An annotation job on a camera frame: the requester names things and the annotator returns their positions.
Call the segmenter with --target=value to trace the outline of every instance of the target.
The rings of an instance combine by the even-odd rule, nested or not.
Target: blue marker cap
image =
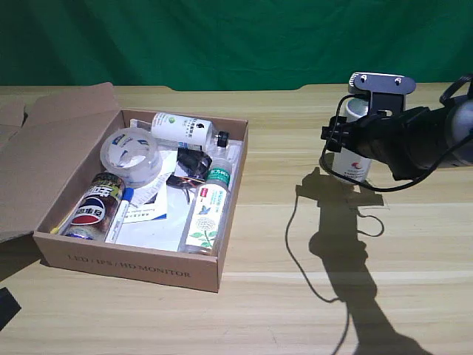
[[[131,187],[126,187],[125,191],[123,192],[122,200],[131,201],[133,197],[133,192],[135,192],[134,189],[132,189]]]

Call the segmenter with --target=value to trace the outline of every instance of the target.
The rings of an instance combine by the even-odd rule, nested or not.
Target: wood grain
[[[439,107],[446,87],[419,84],[408,107]],[[0,87],[0,104],[63,89]],[[383,195],[334,181],[318,168],[319,136],[345,93],[117,87],[125,108],[250,121],[221,291],[48,268],[22,238],[0,245],[0,286],[22,306],[0,333],[0,354],[332,354],[347,309],[337,354],[471,354],[473,169]],[[380,163],[370,181],[393,184]],[[291,250],[320,295],[346,302],[316,298],[285,248],[296,196]]]

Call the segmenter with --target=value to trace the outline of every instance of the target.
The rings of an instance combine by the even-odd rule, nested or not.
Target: black bottle cap
[[[217,146],[221,146],[225,148],[228,144],[228,137],[229,134],[226,131],[220,131],[219,135],[217,136]]]

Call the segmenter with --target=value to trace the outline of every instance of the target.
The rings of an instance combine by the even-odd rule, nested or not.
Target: green backdrop
[[[0,0],[0,85],[295,89],[473,70],[472,0]]]

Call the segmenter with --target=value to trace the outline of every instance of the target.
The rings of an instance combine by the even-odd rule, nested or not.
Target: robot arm
[[[329,126],[322,127],[321,138],[332,152],[344,147],[385,163],[395,180],[420,179],[437,167],[471,166],[472,81],[473,75],[465,75],[453,83],[440,97],[440,109],[404,110],[406,95],[415,89],[411,78],[356,72],[349,82],[349,96],[367,99],[368,114],[350,123],[344,117],[333,117]],[[468,94],[453,98],[468,82]]]

